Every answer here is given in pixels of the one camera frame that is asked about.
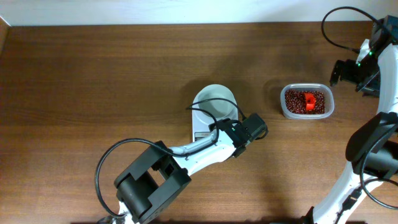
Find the white round bowl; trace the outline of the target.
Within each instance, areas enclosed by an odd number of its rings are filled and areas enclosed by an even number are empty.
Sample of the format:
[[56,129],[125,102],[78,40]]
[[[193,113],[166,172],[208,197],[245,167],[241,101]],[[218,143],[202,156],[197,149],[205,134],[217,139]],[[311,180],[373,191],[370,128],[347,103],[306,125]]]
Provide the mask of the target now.
[[219,84],[204,87],[194,98],[193,102],[199,104],[194,107],[210,112],[216,119],[236,119],[238,109],[232,103],[237,104],[232,91]]

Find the red plastic measuring scoop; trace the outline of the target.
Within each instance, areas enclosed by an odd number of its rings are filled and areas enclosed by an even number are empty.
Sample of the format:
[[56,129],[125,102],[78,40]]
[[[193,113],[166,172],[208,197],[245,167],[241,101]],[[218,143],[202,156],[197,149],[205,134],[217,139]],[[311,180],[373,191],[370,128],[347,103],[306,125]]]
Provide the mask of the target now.
[[307,111],[313,110],[316,104],[316,98],[312,93],[304,93],[305,96],[305,109]]

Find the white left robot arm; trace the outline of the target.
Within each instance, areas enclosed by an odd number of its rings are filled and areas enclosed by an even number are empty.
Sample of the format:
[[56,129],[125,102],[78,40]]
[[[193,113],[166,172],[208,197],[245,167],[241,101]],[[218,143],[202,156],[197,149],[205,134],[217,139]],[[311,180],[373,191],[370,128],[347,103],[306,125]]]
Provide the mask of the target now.
[[262,128],[243,121],[215,123],[205,138],[177,147],[162,141],[149,146],[114,181],[118,223],[149,223],[165,210],[198,171],[242,154]]

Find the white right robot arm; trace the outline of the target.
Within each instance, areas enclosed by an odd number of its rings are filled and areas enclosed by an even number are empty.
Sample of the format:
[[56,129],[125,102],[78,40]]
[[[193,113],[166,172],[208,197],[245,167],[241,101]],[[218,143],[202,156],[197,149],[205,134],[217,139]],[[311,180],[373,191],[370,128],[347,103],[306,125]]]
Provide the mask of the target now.
[[330,84],[347,81],[356,91],[379,99],[377,114],[360,127],[346,146],[346,166],[330,193],[300,219],[301,223],[345,223],[366,198],[394,209],[371,194],[397,174],[397,18],[374,21],[370,39],[356,50],[356,60],[339,60]]

